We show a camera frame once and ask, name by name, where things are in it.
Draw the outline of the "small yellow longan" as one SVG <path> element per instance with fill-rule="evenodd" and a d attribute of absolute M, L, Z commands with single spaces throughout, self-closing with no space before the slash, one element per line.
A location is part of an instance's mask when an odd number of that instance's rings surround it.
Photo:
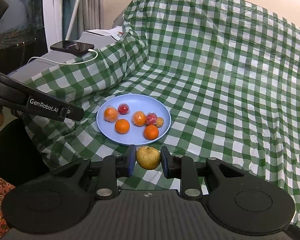
<path fill-rule="evenodd" d="M 136 161 L 142 168 L 154 170 L 161 162 L 161 155 L 156 148 L 143 146 L 136 152 Z"/>

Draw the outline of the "bare orange mandarin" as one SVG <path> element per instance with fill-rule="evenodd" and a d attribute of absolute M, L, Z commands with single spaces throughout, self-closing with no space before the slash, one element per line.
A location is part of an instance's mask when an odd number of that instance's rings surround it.
<path fill-rule="evenodd" d="M 130 123 L 126 119 L 119 119 L 115 122 L 115 131 L 119 134 L 126 134 L 130 130 Z"/>

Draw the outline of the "orange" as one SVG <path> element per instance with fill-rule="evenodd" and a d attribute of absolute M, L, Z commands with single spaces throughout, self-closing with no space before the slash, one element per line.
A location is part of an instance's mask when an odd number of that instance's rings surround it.
<path fill-rule="evenodd" d="M 119 111 L 112 106 L 107 106 L 104 110 L 103 118 L 107 122 L 115 123 L 119 118 Z"/>

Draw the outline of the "small orange mandarin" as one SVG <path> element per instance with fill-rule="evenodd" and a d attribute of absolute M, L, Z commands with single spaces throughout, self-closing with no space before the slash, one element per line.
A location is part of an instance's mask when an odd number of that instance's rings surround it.
<path fill-rule="evenodd" d="M 157 137 L 159 136 L 159 129 L 155 125 L 148 125 L 145 128 L 143 135 L 147 140 L 157 139 Z"/>

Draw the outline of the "yellow longan fruit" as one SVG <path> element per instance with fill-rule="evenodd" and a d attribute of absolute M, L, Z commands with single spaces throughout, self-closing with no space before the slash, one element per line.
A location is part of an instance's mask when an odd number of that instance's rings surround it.
<path fill-rule="evenodd" d="M 158 128 L 160 128 L 160 127 L 162 127 L 163 126 L 163 124 L 164 124 L 164 119 L 162 118 L 162 117 L 157 117 L 157 121 L 156 121 L 156 126 L 158 127 Z"/>

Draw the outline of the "small orange kumquat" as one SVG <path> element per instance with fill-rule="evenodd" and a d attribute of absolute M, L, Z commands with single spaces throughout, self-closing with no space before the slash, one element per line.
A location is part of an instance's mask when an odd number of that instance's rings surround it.
<path fill-rule="evenodd" d="M 146 123 L 146 115 L 143 111 L 136 111 L 133 114 L 132 121 L 135 126 L 141 127 L 144 126 Z"/>

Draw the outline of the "red plum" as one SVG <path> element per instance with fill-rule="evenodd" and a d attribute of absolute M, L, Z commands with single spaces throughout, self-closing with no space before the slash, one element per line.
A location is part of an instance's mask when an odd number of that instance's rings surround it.
<path fill-rule="evenodd" d="M 117 110 L 121 115 L 126 115 L 130 113 L 130 107 L 126 103 L 120 104 Z"/>
<path fill-rule="evenodd" d="M 155 113 L 148 113 L 146 115 L 146 125 L 156 125 L 157 124 L 157 115 Z"/>

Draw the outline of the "light blue round plate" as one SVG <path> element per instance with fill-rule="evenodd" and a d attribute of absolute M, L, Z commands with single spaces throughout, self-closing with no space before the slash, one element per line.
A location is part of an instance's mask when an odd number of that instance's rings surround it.
<path fill-rule="evenodd" d="M 121 145 L 147 145 L 171 126 L 169 110 L 157 99 L 140 94 L 116 96 L 99 109 L 96 122 L 103 135 Z"/>

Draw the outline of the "black smartphone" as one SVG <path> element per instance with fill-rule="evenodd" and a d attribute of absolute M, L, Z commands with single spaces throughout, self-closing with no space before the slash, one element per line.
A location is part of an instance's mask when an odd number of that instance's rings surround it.
<path fill-rule="evenodd" d="M 89 49 L 94 49 L 94 45 L 78 41 L 64 40 L 51 45 L 50 49 L 75 56 L 83 56 L 89 52 Z"/>

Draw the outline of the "green white checkered cloth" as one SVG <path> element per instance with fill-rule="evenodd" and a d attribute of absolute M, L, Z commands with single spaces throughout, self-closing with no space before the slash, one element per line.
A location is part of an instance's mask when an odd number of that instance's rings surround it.
<path fill-rule="evenodd" d="M 25 116 L 49 168 L 125 153 L 96 114 L 115 96 L 144 94 L 172 118 L 154 147 L 273 182 L 300 228 L 300 28 L 277 14 L 244 0 L 132 0 L 119 41 L 27 84 L 84 109 L 80 122 Z"/>

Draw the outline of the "white paper with red print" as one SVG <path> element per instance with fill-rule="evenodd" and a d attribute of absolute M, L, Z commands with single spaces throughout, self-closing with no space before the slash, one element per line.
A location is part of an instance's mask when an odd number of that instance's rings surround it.
<path fill-rule="evenodd" d="M 93 29 L 93 30 L 85 30 L 86 33 L 91 33 L 99 36 L 110 36 L 114 40 L 118 41 L 124 35 L 123 26 L 116 26 L 112 29 Z"/>

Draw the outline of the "grey curtain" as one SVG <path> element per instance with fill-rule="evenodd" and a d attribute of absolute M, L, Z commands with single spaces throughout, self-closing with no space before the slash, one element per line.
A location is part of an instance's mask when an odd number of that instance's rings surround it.
<path fill-rule="evenodd" d="M 104 20 L 103 0 L 81 0 L 84 30 L 102 29 Z"/>

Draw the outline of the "white door frame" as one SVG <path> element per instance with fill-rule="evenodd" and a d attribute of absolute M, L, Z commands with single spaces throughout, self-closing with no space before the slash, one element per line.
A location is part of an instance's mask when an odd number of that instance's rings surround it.
<path fill-rule="evenodd" d="M 62 38 L 62 1 L 63 0 L 42 0 L 43 20 L 47 49 L 61 41 Z"/>

